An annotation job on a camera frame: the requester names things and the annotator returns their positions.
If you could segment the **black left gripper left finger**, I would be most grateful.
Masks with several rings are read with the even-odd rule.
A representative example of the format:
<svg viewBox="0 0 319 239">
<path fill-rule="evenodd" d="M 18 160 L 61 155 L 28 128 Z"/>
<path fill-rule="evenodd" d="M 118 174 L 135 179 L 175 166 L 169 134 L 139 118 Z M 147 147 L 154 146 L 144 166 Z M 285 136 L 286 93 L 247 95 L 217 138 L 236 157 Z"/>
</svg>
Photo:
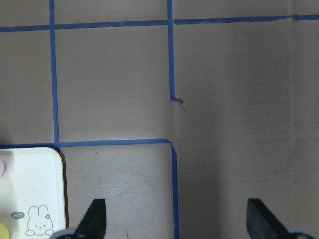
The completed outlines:
<svg viewBox="0 0 319 239">
<path fill-rule="evenodd" d="M 105 199 L 94 199 L 75 231 L 76 239 L 103 239 L 107 217 Z"/>
</svg>

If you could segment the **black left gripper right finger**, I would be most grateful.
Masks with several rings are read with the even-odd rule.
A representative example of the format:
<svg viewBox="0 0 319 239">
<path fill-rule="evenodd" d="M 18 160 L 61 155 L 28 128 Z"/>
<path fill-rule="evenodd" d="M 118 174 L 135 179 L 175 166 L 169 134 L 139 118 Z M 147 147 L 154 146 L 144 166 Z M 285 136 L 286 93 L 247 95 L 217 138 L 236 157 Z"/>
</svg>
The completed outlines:
<svg viewBox="0 0 319 239">
<path fill-rule="evenodd" d="M 260 199 L 248 199 L 246 228 L 251 239 L 290 238 L 288 230 Z"/>
</svg>

